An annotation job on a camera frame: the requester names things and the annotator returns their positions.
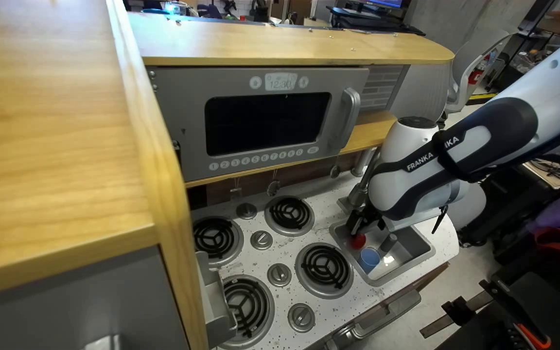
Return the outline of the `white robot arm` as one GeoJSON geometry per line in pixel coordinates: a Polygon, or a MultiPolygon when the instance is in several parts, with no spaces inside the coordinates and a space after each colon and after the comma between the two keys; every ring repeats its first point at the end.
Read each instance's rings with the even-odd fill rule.
{"type": "Polygon", "coordinates": [[[560,154],[560,49],[446,130],[399,119],[362,181],[344,224],[397,231],[446,208],[504,165],[560,154]]]}

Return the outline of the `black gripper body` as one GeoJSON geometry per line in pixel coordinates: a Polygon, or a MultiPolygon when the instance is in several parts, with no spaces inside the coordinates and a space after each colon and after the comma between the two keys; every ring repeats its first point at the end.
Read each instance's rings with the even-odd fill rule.
{"type": "Polygon", "coordinates": [[[350,212],[346,229],[350,235],[358,235],[368,231],[370,228],[383,229],[385,222],[381,212],[372,202],[362,202],[350,212]]]}

